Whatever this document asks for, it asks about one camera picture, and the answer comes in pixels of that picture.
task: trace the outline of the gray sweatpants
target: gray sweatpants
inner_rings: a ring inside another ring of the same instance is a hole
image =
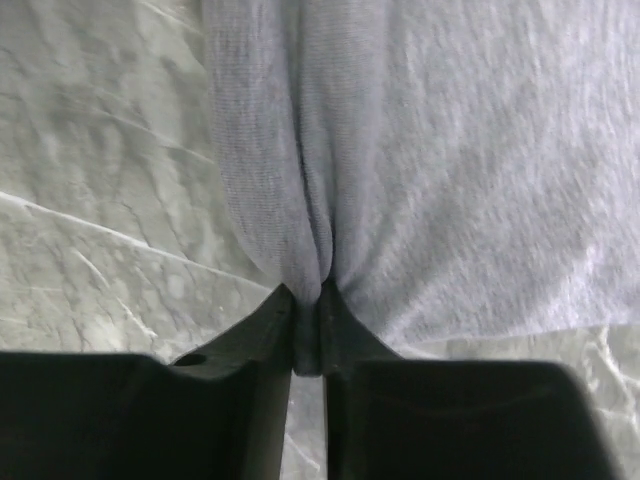
[[[640,318],[640,3],[205,0],[256,264],[410,344]]]

